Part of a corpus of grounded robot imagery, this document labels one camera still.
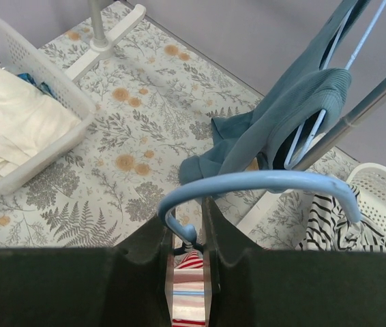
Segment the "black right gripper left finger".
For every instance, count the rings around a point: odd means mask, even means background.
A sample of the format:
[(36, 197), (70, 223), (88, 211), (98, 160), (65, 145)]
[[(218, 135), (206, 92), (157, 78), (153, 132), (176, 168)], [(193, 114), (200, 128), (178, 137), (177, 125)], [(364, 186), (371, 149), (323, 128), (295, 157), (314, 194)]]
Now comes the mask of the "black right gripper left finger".
[(0, 249), (0, 326), (170, 326), (172, 246), (154, 217), (114, 247)]

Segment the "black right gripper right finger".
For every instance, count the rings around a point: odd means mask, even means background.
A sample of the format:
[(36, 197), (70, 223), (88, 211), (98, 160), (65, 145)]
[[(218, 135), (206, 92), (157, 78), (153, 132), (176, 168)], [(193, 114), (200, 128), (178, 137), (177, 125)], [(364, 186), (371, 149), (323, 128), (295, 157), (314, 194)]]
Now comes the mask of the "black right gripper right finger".
[(208, 326), (386, 326), (386, 254), (267, 250), (202, 214)]

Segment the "red white striped tank top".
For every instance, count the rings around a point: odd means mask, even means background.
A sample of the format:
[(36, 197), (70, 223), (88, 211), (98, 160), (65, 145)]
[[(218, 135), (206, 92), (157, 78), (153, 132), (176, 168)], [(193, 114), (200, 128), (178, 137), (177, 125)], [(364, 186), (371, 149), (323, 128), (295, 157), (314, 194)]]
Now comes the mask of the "red white striped tank top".
[(174, 269), (173, 326), (205, 326), (203, 256), (185, 255)]

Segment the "white basket with white cloths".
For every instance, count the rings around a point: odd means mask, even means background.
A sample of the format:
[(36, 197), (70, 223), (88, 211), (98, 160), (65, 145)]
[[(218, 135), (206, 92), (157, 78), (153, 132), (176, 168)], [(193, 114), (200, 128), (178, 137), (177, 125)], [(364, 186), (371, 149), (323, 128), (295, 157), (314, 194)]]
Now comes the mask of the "white basket with white cloths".
[(53, 97), (80, 119), (80, 124), (72, 131), (0, 179), (0, 195), (5, 195), (22, 187), (58, 157), (78, 145), (93, 120), (95, 106), (60, 69), (1, 19), (0, 68), (13, 74), (28, 73), (36, 82), (45, 82)]

